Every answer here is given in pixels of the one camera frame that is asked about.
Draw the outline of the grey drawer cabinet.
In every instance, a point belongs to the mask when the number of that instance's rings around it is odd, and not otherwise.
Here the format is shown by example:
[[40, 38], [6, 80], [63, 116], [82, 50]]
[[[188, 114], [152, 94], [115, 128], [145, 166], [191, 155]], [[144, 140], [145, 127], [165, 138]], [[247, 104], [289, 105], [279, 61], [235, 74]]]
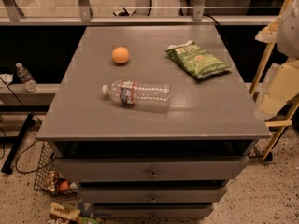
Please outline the grey drawer cabinet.
[[[97, 217], [207, 216], [269, 136], [236, 69], [199, 82], [166, 57], [189, 40], [230, 61], [211, 25], [85, 30], [37, 136]], [[119, 79], [169, 84], [169, 106], [113, 103], [101, 89]]]

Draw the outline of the yellow wooden ladder frame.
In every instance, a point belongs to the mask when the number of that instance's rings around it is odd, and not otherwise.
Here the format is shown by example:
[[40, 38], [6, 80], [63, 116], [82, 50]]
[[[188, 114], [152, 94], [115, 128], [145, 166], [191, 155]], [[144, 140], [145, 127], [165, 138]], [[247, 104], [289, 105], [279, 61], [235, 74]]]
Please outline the yellow wooden ladder frame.
[[279, 14], [255, 39], [266, 43], [266, 48], [249, 87], [251, 96], [257, 89], [273, 48], [277, 47], [287, 57], [285, 63], [270, 66], [256, 100], [256, 117], [263, 120], [268, 128], [275, 128], [276, 132], [263, 152], [256, 147], [253, 150], [257, 158], [271, 161], [272, 149], [285, 129], [292, 125], [292, 117], [299, 107], [299, 0], [284, 0]]

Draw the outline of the water bottle on ledge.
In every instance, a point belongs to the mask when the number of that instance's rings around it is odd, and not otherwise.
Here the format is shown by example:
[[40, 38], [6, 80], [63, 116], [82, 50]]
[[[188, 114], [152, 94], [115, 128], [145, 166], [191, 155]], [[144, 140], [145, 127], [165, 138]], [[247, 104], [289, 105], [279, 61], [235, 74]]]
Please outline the water bottle on ledge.
[[22, 63], [17, 63], [16, 73], [28, 92], [37, 92], [38, 86], [27, 67], [25, 67]]

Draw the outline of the snack bag on floor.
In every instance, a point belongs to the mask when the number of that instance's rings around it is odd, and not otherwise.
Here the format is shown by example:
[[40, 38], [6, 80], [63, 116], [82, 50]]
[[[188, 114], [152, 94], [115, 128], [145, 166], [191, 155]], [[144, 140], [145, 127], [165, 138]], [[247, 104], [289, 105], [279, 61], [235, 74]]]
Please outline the snack bag on floor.
[[77, 224], [79, 215], [80, 211], [78, 209], [65, 209], [57, 203], [52, 203], [47, 224]]

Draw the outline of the green chip bag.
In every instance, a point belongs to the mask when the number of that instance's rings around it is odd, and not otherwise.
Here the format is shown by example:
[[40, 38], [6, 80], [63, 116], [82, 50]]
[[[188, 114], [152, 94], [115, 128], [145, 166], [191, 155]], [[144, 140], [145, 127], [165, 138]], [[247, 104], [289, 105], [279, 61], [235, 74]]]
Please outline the green chip bag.
[[229, 65], [192, 40], [180, 45], [171, 45], [165, 52], [175, 64], [196, 79], [205, 79], [230, 70]]

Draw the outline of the orange ball in basket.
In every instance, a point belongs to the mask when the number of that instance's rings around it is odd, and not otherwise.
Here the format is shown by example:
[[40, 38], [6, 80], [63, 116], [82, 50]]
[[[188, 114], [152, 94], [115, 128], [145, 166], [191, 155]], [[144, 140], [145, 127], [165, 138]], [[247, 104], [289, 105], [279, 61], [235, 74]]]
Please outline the orange ball in basket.
[[62, 181], [59, 184], [59, 191], [68, 191], [70, 190], [70, 183], [68, 181]]

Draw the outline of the orange fruit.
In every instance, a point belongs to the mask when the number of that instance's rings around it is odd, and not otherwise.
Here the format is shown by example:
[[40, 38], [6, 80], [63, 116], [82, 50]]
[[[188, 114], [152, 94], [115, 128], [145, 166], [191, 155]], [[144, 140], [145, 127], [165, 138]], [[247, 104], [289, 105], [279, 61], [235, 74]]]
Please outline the orange fruit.
[[115, 63], [127, 63], [129, 61], [129, 51], [126, 47], [117, 47], [112, 51], [112, 60]]

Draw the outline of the black metal stand leg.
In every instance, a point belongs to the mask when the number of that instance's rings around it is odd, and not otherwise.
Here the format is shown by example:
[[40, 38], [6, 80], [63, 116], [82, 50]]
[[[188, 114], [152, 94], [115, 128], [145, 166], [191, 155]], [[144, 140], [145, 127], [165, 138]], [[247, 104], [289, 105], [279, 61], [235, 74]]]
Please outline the black metal stand leg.
[[21, 126], [21, 130], [19, 134], [13, 138], [13, 145], [1, 169], [2, 173], [7, 175], [10, 175], [12, 173], [11, 164], [17, 154], [19, 147], [21, 146], [21, 141], [23, 137], [25, 136], [28, 128], [31, 126], [32, 123], [33, 123], [33, 115], [28, 114], [25, 122]]

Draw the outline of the clear plastic water bottle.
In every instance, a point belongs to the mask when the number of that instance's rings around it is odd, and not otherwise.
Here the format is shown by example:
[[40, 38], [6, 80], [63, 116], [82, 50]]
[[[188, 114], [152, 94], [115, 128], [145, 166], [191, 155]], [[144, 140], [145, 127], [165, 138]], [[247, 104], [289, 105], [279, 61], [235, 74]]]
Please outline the clear plastic water bottle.
[[167, 107], [171, 86], [163, 83], [143, 83], [116, 80], [102, 87], [102, 93], [124, 105], [154, 105]]

